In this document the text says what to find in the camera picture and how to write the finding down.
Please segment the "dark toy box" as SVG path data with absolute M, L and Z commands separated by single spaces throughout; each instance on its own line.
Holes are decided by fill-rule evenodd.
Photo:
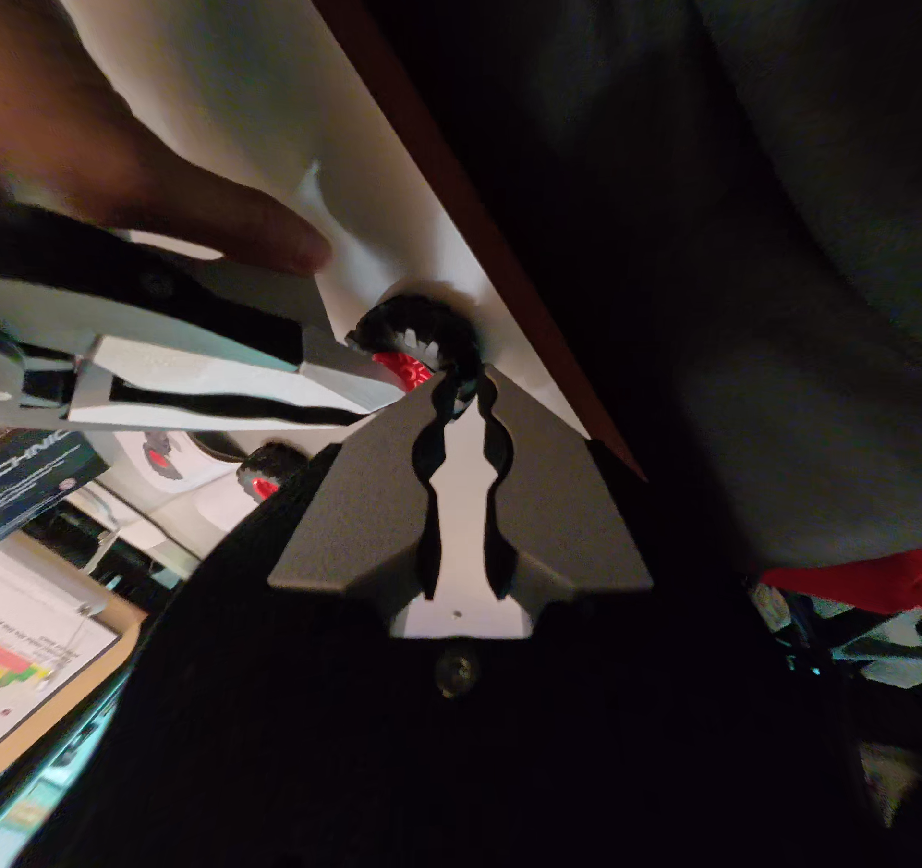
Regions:
M 109 464 L 79 432 L 2 430 L 1 538 L 108 469 Z

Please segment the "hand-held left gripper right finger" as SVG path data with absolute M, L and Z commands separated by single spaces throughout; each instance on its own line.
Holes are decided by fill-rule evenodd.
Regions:
M 495 596 L 537 624 L 553 604 L 650 591 L 590 441 L 491 365 L 480 370 L 477 400 L 496 473 L 483 549 Z

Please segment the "red cloth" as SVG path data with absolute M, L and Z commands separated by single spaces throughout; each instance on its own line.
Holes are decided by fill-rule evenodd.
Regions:
M 760 581 L 783 592 L 894 615 L 921 606 L 921 550 L 815 569 L 779 567 Z

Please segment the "white desk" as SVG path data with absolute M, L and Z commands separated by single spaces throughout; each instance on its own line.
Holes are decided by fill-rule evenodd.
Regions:
M 60 0 L 142 122 L 181 156 L 253 185 L 330 240 L 318 278 L 332 334 L 374 305 L 426 293 L 474 322 L 488 361 L 581 434 L 549 372 L 311 0 Z

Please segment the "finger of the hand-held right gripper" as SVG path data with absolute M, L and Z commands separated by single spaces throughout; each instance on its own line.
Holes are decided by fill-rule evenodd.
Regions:
M 247 394 L 148 390 L 94 364 L 76 371 L 67 413 L 75 424 L 205 432 L 339 429 L 368 417 L 354 410 L 299 406 Z
M 405 393 L 340 343 L 313 277 L 1 217 L 3 414 L 372 414 Z

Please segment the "person's right hand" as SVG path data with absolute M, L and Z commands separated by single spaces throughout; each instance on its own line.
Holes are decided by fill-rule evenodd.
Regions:
M 180 157 L 132 113 L 56 0 L 1 0 L 2 197 L 310 275 L 327 239 L 270 195 Z

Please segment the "person's dark trousers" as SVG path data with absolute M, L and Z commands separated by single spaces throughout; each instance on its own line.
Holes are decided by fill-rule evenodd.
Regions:
M 650 474 L 920 548 L 920 0 L 364 0 Z

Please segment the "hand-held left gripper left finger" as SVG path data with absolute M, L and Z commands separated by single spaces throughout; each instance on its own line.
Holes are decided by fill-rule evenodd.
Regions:
M 438 373 L 345 438 L 272 588 L 357 600 L 385 624 L 417 597 L 433 599 L 443 545 L 432 476 L 457 391 L 454 371 Z

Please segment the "black toy wheel red hub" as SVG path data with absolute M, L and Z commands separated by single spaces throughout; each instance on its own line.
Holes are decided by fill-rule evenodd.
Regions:
M 466 412 L 481 368 L 471 322 L 449 305 L 423 294 L 401 293 L 366 313 L 345 338 L 397 379 L 406 393 L 443 373 L 455 383 L 450 417 Z
M 295 447 L 270 441 L 244 459 L 236 470 L 236 480 L 243 492 L 260 505 L 309 463 L 310 458 Z
M 184 467 L 185 456 L 178 434 L 145 432 L 142 451 L 147 465 L 157 476 L 173 482 L 187 479 L 188 470 Z

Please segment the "white printed paper sheet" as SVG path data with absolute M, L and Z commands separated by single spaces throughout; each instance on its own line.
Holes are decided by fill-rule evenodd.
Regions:
M 121 635 L 98 619 L 105 606 L 2 552 L 2 740 L 117 644 Z

